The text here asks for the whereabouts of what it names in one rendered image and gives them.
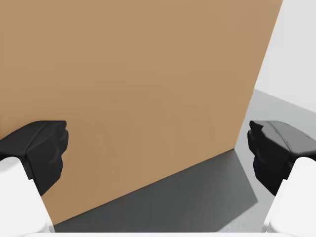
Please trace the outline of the tall board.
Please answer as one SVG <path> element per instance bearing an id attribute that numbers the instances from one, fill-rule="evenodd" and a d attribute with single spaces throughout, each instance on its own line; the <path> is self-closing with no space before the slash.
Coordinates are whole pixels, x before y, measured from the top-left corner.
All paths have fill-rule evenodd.
<path id="1" fill-rule="evenodd" d="M 54 224 L 234 148 L 282 0 L 0 0 L 0 138 L 65 120 Z"/>

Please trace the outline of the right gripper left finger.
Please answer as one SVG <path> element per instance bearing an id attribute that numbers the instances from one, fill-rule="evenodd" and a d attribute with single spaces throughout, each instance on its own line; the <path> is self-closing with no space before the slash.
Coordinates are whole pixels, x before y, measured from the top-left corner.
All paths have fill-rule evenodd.
<path id="1" fill-rule="evenodd" d="M 66 126 L 35 121 L 0 139 L 0 234 L 55 231 L 41 197 L 61 177 Z"/>

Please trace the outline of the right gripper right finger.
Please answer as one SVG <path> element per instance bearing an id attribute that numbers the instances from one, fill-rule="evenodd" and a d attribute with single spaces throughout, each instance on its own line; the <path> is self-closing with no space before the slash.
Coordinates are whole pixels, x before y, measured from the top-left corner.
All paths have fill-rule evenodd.
<path id="1" fill-rule="evenodd" d="M 316 140 L 281 121 L 249 125 L 255 176 L 275 197 L 262 230 L 316 234 Z"/>

